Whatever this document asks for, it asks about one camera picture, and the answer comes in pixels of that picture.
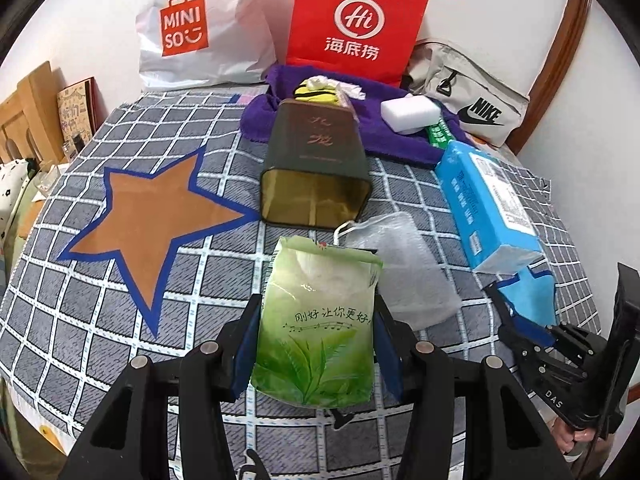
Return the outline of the person's right hand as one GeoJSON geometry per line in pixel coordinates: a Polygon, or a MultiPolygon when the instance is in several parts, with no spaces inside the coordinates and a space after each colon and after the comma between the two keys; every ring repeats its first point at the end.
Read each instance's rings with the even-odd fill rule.
{"type": "Polygon", "coordinates": [[[596,430],[592,428],[584,430],[575,430],[568,426],[562,418],[555,417],[550,426],[552,438],[563,454],[573,451],[578,443],[588,443],[596,436],[596,430]]]}

